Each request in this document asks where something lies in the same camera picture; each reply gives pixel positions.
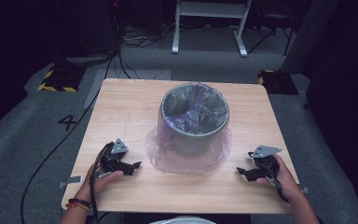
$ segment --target chair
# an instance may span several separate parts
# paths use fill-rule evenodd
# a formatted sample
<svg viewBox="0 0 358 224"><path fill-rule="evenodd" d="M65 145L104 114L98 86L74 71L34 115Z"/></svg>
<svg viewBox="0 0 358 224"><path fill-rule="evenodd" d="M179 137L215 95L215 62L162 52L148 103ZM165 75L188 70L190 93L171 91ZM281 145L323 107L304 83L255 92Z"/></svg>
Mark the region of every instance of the chair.
<svg viewBox="0 0 358 224"><path fill-rule="evenodd" d="M267 37L270 35L275 35L276 30L280 28L288 38L283 54L286 56L290 45L290 40L292 39L293 31L300 24L300 13L304 13L304 9L307 6L307 2L309 2L309 0L301 0L300 2L289 2L287 0L257 0L255 2L255 27L259 32L262 26L269 28L270 31L264 37L262 36L261 40L249 50L249 53L251 53L255 48L263 43ZM285 32L286 29L290 29L289 35L287 35Z"/></svg>

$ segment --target dark curtain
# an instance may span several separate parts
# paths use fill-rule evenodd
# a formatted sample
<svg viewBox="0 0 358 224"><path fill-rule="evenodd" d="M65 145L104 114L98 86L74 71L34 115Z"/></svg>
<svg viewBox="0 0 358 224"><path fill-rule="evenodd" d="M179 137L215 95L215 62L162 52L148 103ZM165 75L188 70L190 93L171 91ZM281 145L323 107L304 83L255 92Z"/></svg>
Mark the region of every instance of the dark curtain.
<svg viewBox="0 0 358 224"><path fill-rule="evenodd" d="M338 2L302 74L325 142L358 196L358 1Z"/></svg>

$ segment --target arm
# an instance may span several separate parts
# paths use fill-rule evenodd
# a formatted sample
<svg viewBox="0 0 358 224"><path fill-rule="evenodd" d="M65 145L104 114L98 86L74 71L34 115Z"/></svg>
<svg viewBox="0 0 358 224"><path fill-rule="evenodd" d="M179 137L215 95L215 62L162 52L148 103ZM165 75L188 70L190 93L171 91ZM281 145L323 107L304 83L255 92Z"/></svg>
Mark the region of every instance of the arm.
<svg viewBox="0 0 358 224"><path fill-rule="evenodd" d="M282 195L287 198L290 203L295 223L319 224L319 220L313 212L308 199L301 192L289 169L287 169L286 165L284 164L282 158L276 154L274 157L280 166L278 180L282 184ZM258 178L256 182L270 186L270 183L266 178Z"/></svg>
<svg viewBox="0 0 358 224"><path fill-rule="evenodd" d="M93 166L89 168L89 172L87 173L87 177L83 184L81 185L79 191L75 195L74 198L81 199L83 201L91 203L90 196L90 180L89 176L91 175ZM115 171L110 175L107 175L103 178L95 178L94 189L95 194L98 194L103 191L103 189L112 181L119 178L123 175L121 171ZM82 207L69 207L66 211L65 215L62 217L60 224L65 223L86 223L87 214L89 210Z"/></svg>

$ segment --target bracelet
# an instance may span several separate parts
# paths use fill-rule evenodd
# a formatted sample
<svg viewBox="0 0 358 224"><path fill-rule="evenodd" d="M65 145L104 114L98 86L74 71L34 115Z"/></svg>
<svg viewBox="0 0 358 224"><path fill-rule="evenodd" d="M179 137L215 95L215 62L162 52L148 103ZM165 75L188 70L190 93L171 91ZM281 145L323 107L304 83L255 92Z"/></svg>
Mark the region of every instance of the bracelet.
<svg viewBox="0 0 358 224"><path fill-rule="evenodd" d="M82 204L82 205L84 205L84 206L86 206L87 207L87 209L91 209L92 208L92 204L91 203L89 203L89 202L87 202L87 201L84 201L84 200L81 200L81 199L70 199L70 200L68 200L68 203L77 203L77 204Z"/></svg>
<svg viewBox="0 0 358 224"><path fill-rule="evenodd" d="M81 207L84 208L86 210L89 210L89 208L81 203L68 203L65 205L65 207L70 208L70 207Z"/></svg>

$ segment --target wooden tabletop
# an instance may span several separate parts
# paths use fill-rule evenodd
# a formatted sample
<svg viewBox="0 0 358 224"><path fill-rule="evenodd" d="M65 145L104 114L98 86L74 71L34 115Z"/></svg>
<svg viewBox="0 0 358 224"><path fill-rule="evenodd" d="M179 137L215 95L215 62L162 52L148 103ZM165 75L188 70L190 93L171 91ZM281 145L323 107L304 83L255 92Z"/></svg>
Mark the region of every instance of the wooden tabletop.
<svg viewBox="0 0 358 224"><path fill-rule="evenodd" d="M261 85L204 82L220 91L229 106L231 149L225 162L205 175L156 170L147 157L146 135L157 126L165 93L183 81L108 78L103 82L71 176L87 173L103 146L120 138L130 151L123 162L141 161L97 196L98 209L117 212L282 214L290 207L274 188L248 182L237 167L254 169L247 153L257 146L279 147L298 182L266 90ZM62 207L80 183L69 184Z"/></svg>

